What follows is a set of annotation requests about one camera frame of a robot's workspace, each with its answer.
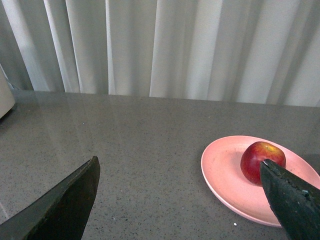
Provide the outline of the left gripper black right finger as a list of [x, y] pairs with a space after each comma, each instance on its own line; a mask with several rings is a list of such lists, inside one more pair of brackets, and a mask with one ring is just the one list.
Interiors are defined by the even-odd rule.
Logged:
[[270, 159], [260, 163], [269, 206], [290, 240], [320, 238], [320, 190]]

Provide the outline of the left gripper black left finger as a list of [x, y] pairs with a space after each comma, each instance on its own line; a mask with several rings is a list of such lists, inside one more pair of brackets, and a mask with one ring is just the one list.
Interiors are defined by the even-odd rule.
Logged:
[[0, 226], [2, 240], [80, 240], [94, 205], [99, 180], [97, 156]]

